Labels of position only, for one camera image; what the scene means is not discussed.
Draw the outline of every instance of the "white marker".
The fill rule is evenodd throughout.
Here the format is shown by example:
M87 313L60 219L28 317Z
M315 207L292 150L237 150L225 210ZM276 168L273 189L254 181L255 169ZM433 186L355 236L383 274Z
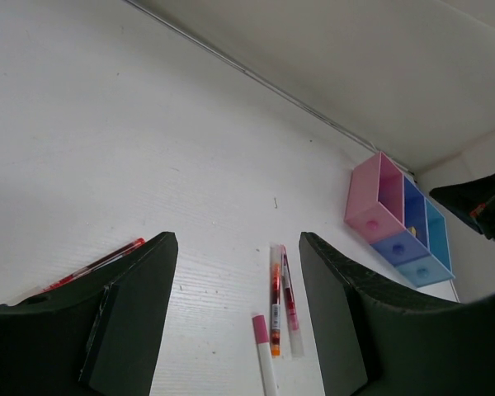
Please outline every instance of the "white marker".
M266 396L278 396L277 382L273 372L273 359L271 357L270 338L267 335L266 320L264 315L253 317L255 339L258 347L258 360L261 363L262 382Z

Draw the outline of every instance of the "metal strip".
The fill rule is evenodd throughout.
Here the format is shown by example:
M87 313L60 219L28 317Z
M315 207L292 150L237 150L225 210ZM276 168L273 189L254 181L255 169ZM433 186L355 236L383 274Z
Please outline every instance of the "metal strip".
M207 51L208 53L214 55L218 59L221 59L223 62L227 63L229 66L232 66L233 68L237 69L238 71L244 73L248 77L252 78L253 80L257 81L264 87L272 90L274 93L279 95L280 97L285 98L287 101L290 103L293 103L297 107L303 109L304 111L308 112L318 120L321 120L323 123L326 125L331 126L334 128L337 132L340 134L345 135L348 139L353 140L354 142L358 143L360 146L370 150L372 153L378 153L378 148L370 141L361 138L357 134L354 134L347 128L345 128L343 125L339 124L338 122L332 120L331 118L327 117L326 115L318 112L314 108L308 106L306 103L298 99L297 97L294 97L284 89L279 88L272 82L268 81L265 79L263 76L261 76L258 73L253 72L250 70L248 67L244 66L240 62L238 62L236 59L230 57L229 55L225 54L224 52L220 51L219 49L215 48L213 45L206 43L203 41L201 38L196 37L195 35L192 35L192 33L183 30L180 26L177 26L175 23L172 21L168 21L165 19L163 16L158 15L155 11L151 10L150 8L144 6L143 4L140 4L139 1L136 0L123 0L124 2L127 2L130 4L132 7L137 8L141 12L144 12L147 14L149 17L152 17L165 27L169 28L172 31L175 31L177 34L181 35L182 37L186 38L193 44L198 45L200 48L203 50ZM409 169L408 166L399 160L392 158L393 161L396 162L396 164L405 172L413 174Z

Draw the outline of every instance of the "desk organizer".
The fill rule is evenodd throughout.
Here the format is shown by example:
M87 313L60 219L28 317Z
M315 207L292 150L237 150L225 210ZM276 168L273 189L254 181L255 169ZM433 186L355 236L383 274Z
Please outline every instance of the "desk organizer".
M352 172L345 222L416 287L455 277L444 216L384 153Z

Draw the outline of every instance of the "pink compartment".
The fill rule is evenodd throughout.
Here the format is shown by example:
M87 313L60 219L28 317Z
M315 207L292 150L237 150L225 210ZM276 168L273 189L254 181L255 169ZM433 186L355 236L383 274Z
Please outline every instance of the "pink compartment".
M352 171L345 222L368 243L405 230L403 174L384 154L377 153Z

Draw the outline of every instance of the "table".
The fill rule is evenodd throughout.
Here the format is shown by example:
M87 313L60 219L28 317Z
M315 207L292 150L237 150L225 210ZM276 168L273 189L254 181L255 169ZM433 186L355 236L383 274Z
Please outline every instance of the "table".
M300 232L406 283L342 222L369 156L119 0L0 2L0 302L176 232L151 394L262 394L270 242L288 247L305 347L292 360L283 332L281 392L323 394Z

